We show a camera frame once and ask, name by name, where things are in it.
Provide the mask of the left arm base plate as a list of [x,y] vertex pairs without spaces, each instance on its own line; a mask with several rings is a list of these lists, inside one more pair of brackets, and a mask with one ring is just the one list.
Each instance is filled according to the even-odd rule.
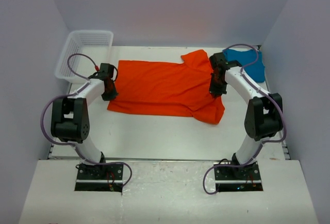
[[123,164],[108,166],[76,165],[75,191],[116,192],[123,191]]

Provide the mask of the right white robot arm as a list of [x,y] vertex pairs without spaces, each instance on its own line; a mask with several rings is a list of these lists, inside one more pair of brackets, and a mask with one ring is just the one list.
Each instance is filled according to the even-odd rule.
[[227,94],[226,88],[230,85],[247,104],[244,119],[246,136],[229,164],[231,175],[241,179],[248,174],[248,166],[256,161],[265,144],[283,141],[271,139],[285,129],[282,97],[260,87],[238,61],[227,61],[223,53],[215,53],[209,60],[213,69],[210,94],[214,98]]

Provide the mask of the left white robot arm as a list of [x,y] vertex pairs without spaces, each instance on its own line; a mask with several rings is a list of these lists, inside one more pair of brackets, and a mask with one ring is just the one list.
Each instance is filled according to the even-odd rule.
[[51,135],[60,140],[61,146],[72,147],[96,179],[106,175],[109,164],[90,137],[88,107],[97,98],[110,102],[117,97],[117,75],[114,65],[102,63],[74,93],[52,101]]

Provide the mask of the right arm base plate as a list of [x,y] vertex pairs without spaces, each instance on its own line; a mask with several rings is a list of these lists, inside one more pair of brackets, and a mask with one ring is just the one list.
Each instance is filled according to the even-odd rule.
[[245,192],[263,191],[259,166],[253,163],[246,167],[220,167],[214,169],[216,191]]

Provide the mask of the orange t shirt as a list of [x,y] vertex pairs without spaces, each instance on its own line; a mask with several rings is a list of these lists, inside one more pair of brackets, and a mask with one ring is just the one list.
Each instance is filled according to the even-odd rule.
[[217,125],[225,107],[209,92],[212,68],[204,50],[181,56],[181,63],[121,60],[118,96],[108,111],[133,115],[192,117]]

